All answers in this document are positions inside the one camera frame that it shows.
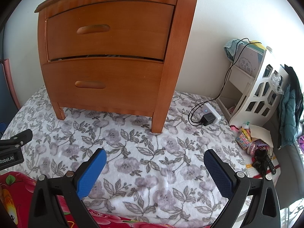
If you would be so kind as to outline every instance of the red floral fabric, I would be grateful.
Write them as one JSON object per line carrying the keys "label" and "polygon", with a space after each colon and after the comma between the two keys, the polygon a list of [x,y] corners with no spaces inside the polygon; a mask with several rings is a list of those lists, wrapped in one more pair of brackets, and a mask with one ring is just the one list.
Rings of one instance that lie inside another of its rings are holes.
{"label": "red floral fabric", "polygon": [[[27,228],[29,208],[36,181],[22,173],[12,171],[0,176],[0,185],[3,189],[3,205],[6,211],[18,228]],[[58,201],[70,228],[78,228],[64,197],[58,196]],[[174,228],[170,225],[138,222],[115,215],[103,214],[92,209],[88,209],[88,211],[101,228]]]}

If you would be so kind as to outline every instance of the wooden drawer handle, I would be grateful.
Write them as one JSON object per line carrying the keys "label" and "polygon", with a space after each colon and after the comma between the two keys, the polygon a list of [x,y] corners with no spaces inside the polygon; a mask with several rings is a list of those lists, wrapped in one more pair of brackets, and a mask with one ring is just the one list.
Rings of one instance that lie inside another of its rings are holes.
{"label": "wooden drawer handle", "polygon": [[80,88],[96,88],[96,89],[103,89],[105,88],[105,84],[101,81],[76,81],[76,87]]}
{"label": "wooden drawer handle", "polygon": [[77,34],[108,32],[108,31],[110,31],[110,26],[107,24],[91,25],[91,26],[83,26],[83,27],[78,28]]}

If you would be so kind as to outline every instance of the blue gripper pad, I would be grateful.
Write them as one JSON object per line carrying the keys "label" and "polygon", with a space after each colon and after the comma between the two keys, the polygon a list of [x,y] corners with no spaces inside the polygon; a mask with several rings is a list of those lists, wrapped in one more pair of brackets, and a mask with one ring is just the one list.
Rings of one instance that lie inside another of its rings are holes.
{"label": "blue gripper pad", "polygon": [[97,178],[99,177],[102,169],[107,162],[107,153],[103,149],[97,149],[89,161],[90,164],[87,166],[86,170],[77,181],[76,192],[80,199],[89,195],[91,189],[93,188]]}
{"label": "blue gripper pad", "polygon": [[212,149],[207,150],[204,153],[204,164],[213,181],[215,182],[218,190],[223,197],[231,199],[234,194],[234,182],[221,165],[224,164],[223,161],[219,162],[219,160],[221,161],[221,159]]}

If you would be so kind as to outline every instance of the blue object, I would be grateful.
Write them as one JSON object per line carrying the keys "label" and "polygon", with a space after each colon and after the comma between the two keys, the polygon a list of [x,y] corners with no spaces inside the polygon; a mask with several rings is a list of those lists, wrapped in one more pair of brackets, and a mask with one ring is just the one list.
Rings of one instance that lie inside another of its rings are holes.
{"label": "blue object", "polygon": [[80,199],[89,195],[107,162],[107,153],[105,150],[100,150],[97,156],[93,155],[92,157],[94,157],[94,159],[77,182],[77,195]]}
{"label": "blue object", "polygon": [[0,122],[0,133],[4,132],[6,130],[6,124],[5,122]]}
{"label": "blue object", "polygon": [[7,127],[14,116],[17,114],[18,109],[11,97],[10,91],[7,87],[3,65],[0,63],[0,123],[4,122]]}
{"label": "blue object", "polygon": [[204,153],[204,164],[221,195],[225,198],[231,199],[234,194],[233,182],[209,150]]}

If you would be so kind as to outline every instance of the white wall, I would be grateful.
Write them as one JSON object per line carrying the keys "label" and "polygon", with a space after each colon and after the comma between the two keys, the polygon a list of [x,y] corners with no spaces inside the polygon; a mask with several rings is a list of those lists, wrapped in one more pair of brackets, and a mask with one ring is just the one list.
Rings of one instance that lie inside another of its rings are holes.
{"label": "white wall", "polygon": [[[44,0],[22,0],[7,22],[5,57],[21,104],[43,84],[33,11]],[[304,25],[287,0],[198,0],[177,90],[214,97],[229,67],[223,46],[259,40],[303,77]]]}

